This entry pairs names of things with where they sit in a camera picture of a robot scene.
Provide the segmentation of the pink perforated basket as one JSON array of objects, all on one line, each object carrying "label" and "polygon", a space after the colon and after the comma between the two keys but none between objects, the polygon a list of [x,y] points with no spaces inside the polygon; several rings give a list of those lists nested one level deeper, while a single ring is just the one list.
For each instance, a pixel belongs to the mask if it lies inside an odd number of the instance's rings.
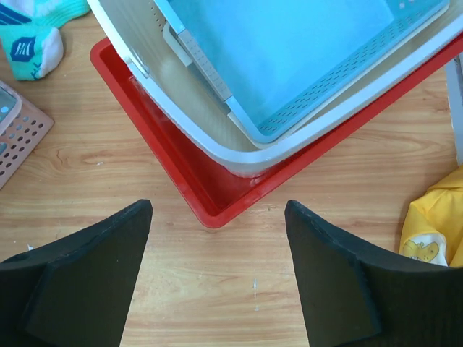
[{"label": "pink perforated basket", "polygon": [[4,186],[54,120],[6,83],[1,83],[1,185]]}]

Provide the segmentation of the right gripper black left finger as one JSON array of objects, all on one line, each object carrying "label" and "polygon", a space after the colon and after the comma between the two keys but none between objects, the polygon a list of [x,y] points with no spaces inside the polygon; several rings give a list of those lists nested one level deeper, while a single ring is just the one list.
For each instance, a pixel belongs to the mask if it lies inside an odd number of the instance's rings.
[{"label": "right gripper black left finger", "polygon": [[1,261],[1,345],[119,346],[152,216],[138,200]]}]

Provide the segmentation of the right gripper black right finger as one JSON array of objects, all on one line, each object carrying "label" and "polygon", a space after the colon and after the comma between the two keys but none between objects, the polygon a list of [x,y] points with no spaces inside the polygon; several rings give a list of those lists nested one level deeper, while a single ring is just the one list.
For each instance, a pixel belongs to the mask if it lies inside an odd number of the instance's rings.
[{"label": "right gripper black right finger", "polygon": [[311,346],[460,346],[462,270],[377,247],[301,203],[285,208]]}]

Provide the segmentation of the blue perforated basket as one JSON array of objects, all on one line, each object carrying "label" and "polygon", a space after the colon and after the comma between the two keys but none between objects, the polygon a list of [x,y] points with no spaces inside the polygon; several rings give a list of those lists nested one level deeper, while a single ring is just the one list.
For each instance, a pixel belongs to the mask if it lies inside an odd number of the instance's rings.
[{"label": "blue perforated basket", "polygon": [[268,144],[439,18],[447,1],[157,1],[232,121]]}]

